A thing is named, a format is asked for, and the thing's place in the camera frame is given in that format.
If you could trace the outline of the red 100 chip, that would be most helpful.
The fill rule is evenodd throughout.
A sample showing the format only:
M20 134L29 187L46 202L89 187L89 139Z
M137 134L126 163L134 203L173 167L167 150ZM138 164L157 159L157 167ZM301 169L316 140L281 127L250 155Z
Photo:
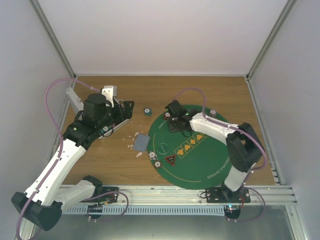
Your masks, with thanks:
M153 165L155 169L160 169L162 167L162 163L158 160L156 160Z
M166 121L170 116L171 116L170 113L169 113L169 112L166 112L166 113L163 115L163 119Z

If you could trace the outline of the blue green 50 chip stack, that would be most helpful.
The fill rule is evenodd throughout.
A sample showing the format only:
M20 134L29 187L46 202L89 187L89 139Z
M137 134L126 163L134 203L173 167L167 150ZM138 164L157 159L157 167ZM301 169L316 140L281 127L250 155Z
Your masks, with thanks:
M144 115L147 116L147 117L150 117L152 115L152 109L151 108L147 107L147 108L145 108L143 110L143 112L144 112Z

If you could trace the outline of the clear round dealer button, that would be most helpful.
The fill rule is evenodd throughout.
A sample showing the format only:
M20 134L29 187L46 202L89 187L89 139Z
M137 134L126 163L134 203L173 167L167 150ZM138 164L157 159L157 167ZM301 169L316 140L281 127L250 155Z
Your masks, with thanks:
M169 152L169 146L165 143L160 143L157 148L156 148L157 152L160 154L160 155L165 155Z

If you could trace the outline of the black red triangular all-in button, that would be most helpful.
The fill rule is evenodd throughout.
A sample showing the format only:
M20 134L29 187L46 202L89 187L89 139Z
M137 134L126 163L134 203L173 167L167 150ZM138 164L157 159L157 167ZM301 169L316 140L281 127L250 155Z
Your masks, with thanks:
M166 162L168 162L171 166L174 166L175 163L176 163L177 156L174 154L174 155L166 156L164 159L165 159Z

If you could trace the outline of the blue orange chip stack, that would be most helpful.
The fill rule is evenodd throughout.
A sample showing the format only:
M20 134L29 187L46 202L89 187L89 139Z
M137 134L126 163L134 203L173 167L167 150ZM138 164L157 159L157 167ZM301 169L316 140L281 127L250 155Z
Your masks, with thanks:
M149 153L148 153L148 157L149 157L149 159L151 160L151 161L156 161L157 160L157 154L154 152L154 151L150 151Z
M209 116L212 118L215 118L217 116L217 111L215 109L210 109L209 110Z

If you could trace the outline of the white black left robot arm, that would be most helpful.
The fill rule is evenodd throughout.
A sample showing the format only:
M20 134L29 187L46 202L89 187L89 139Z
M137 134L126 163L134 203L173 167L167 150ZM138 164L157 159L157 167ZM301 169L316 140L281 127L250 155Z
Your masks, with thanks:
M87 175L69 190L58 190L75 163L93 142L111 136L133 115L134 101L119 101L101 93L90 94L68 125L59 147L36 181L25 191L16 192L11 202L16 210L44 231L51 230L62 213L84 202L104 202L105 189L97 178Z

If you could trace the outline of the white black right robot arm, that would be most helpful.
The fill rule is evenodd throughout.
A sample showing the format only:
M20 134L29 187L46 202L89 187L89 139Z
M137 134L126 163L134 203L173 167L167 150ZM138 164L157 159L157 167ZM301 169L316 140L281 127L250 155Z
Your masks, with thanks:
M248 123L231 124L213 118L202 110L186 109L176 99L169 103L166 112L168 128L171 133L194 131L212 137L226 145L230 171L222 183L221 196L228 203L240 195L249 174L259 169L256 164L260 158L267 163L267 155L253 127Z

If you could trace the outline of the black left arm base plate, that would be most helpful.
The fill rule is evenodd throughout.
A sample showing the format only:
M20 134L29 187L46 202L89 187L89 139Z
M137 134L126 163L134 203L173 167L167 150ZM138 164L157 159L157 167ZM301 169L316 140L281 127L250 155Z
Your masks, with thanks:
M94 190L93 195L90 198L84 199L81 203L100 203L100 202L111 202L117 201L117 192L119 187L117 186L100 186Z

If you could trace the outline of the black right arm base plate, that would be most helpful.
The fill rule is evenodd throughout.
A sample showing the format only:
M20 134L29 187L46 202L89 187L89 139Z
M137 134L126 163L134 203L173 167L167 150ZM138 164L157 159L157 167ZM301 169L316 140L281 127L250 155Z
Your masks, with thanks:
M228 188L224 189L220 186L206 188L204 192L200 194L203 199L206 199L207 203L250 203L251 197L247 189L238 189L237 191L231 191Z

